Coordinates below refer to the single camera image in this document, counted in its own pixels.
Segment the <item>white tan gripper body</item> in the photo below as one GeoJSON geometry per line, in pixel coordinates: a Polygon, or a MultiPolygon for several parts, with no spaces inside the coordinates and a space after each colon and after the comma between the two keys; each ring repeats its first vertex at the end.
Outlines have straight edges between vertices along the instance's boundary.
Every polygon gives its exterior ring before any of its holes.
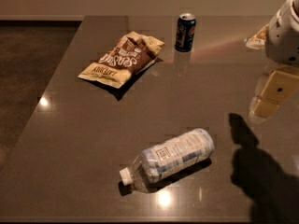
{"type": "Polygon", "coordinates": [[[256,104],[282,105],[297,89],[299,68],[269,62],[260,75],[254,95],[256,104]]]}

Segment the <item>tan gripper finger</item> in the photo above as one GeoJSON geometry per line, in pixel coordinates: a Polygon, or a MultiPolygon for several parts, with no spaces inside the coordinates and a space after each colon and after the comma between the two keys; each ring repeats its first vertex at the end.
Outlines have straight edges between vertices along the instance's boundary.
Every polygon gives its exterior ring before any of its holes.
{"type": "Polygon", "coordinates": [[[276,111],[279,105],[268,102],[260,97],[253,97],[249,105],[249,120],[254,124],[266,122],[276,111]]]}
{"type": "Polygon", "coordinates": [[[268,30],[268,24],[266,24],[255,35],[253,35],[246,41],[245,43],[246,47],[249,49],[264,49],[267,30],[268,30]]]}

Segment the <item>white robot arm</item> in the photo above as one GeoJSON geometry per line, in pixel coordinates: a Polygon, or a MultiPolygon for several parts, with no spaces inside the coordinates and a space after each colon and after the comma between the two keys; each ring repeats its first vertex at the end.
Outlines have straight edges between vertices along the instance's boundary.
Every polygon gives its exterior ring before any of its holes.
{"type": "Polygon", "coordinates": [[[299,0],[286,0],[246,47],[268,59],[249,105],[249,120],[263,123],[299,89],[299,0]]]}

